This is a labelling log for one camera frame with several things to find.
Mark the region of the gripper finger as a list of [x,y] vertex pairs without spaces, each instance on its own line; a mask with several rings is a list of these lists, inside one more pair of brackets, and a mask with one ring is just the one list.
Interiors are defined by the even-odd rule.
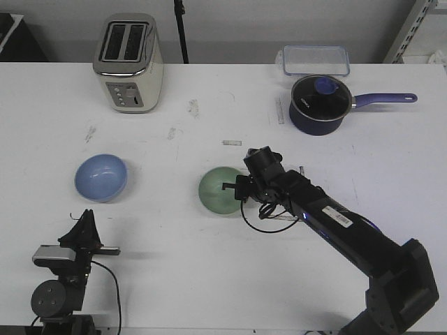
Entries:
[[235,190],[236,188],[237,188],[236,184],[227,183],[227,182],[222,183],[222,187],[221,187],[222,190],[226,190],[226,189],[234,189]]
[[86,209],[76,224],[64,236],[58,238],[59,245],[62,247],[85,247],[89,238],[87,229],[87,217],[89,210]]
[[90,227],[91,245],[93,247],[102,247],[103,244],[101,243],[101,239],[98,234],[93,210],[89,209],[88,214],[89,214],[88,223]]

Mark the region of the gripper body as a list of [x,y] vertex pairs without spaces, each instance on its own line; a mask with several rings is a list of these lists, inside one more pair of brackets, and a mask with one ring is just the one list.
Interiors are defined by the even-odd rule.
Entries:
[[110,255],[118,256],[121,250],[118,246],[104,246],[100,245],[98,248],[87,250],[86,248],[79,248],[75,255],[75,273],[78,276],[88,276],[91,271],[92,258],[95,255]]
[[252,175],[238,175],[235,180],[234,198],[246,201],[249,198],[257,202],[268,202],[268,185],[265,180]]

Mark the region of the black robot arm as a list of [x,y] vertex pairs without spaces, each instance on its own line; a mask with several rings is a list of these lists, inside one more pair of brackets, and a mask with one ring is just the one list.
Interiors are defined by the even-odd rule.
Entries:
[[86,209],[57,245],[41,245],[32,256],[38,267],[48,268],[56,279],[42,282],[31,296],[31,309],[43,323],[41,334],[100,334],[92,315],[80,314],[91,266],[105,265],[95,255],[119,255],[118,247],[105,247],[96,228],[94,212]]
[[403,334],[439,299],[424,246],[416,239],[396,244],[304,175],[286,171],[281,160],[269,147],[250,149],[244,158],[249,175],[238,175],[222,188],[234,189],[240,202],[252,198],[261,203],[261,218],[282,206],[368,276],[366,309],[340,334]]

